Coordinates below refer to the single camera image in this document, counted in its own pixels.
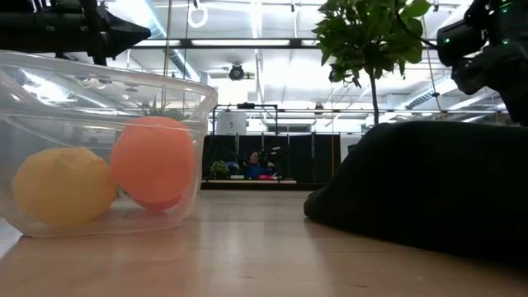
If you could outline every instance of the tree trunk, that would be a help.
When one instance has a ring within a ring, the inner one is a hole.
[[[374,75],[369,75],[370,87],[372,89],[372,105],[374,106],[374,125],[380,123],[380,109],[378,108],[378,94],[376,92],[376,79]]]

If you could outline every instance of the security camera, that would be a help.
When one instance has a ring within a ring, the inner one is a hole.
[[[242,69],[241,64],[234,64],[229,71],[229,78],[233,81],[243,80],[244,79],[244,70]]]

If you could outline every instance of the black cloth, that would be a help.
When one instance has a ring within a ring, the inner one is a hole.
[[[483,257],[528,254],[528,129],[413,121],[373,128],[304,203],[320,223]]]

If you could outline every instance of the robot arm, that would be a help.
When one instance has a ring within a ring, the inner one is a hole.
[[[451,78],[459,89],[468,95],[482,87],[499,92],[511,119],[521,125],[528,125],[527,4],[474,0],[464,20],[441,28],[436,40],[438,56],[453,67]],[[483,46],[482,53],[465,58]]]

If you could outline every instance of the ball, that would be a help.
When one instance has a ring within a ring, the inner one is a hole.
[[[111,175],[148,210],[177,205],[194,179],[189,128],[167,117],[129,120],[112,149]]]
[[[110,208],[117,185],[106,162],[87,148],[52,148],[31,155],[13,180],[16,203],[44,224],[81,224]]]

